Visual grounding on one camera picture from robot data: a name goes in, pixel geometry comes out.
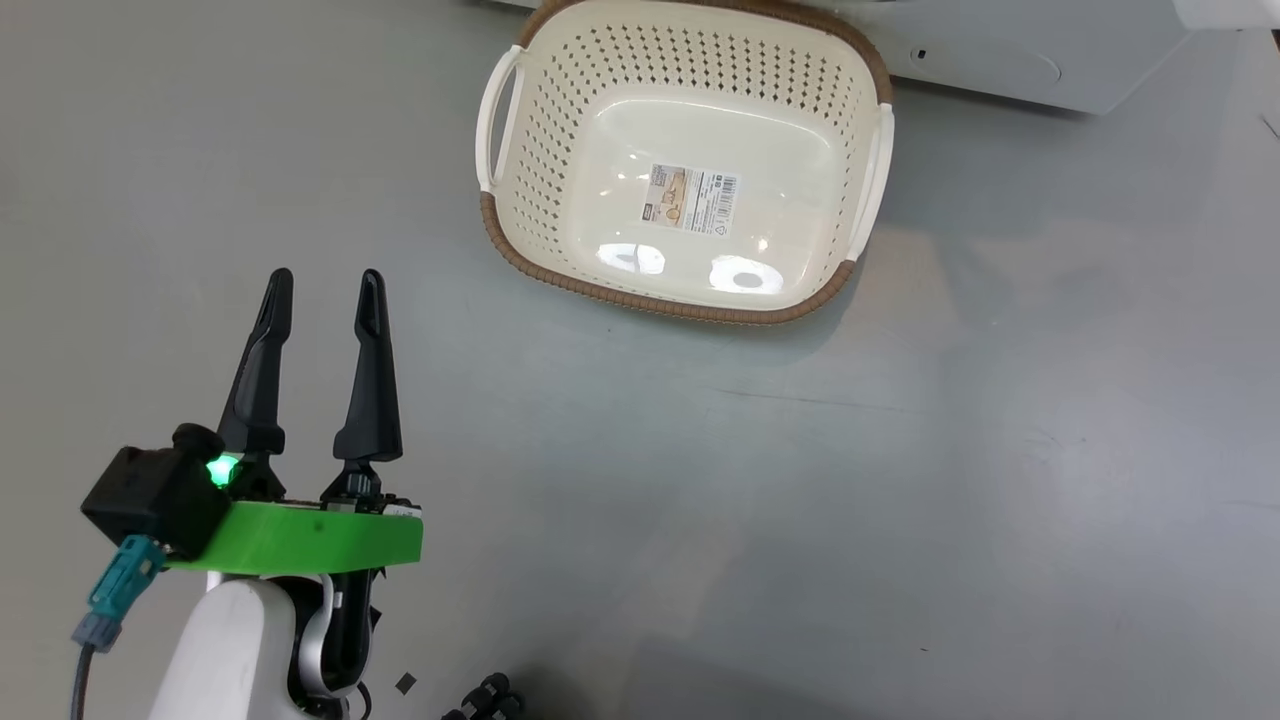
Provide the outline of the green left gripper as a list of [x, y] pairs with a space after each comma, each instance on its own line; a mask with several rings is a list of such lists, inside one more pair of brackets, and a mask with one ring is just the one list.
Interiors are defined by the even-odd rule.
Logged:
[[[291, 336], [294, 277], [275, 269], [241, 355], [218, 425], [229, 454], [280, 455], [282, 351]], [[403, 455], [385, 279], [369, 268], [355, 316], [358, 359], [333, 456], [390, 462]], [[411, 505], [348, 512], [296, 501], [233, 500], [230, 483], [255, 469], [248, 457], [165, 457], [165, 561], [169, 568], [232, 575], [325, 575], [417, 562], [422, 519]]]

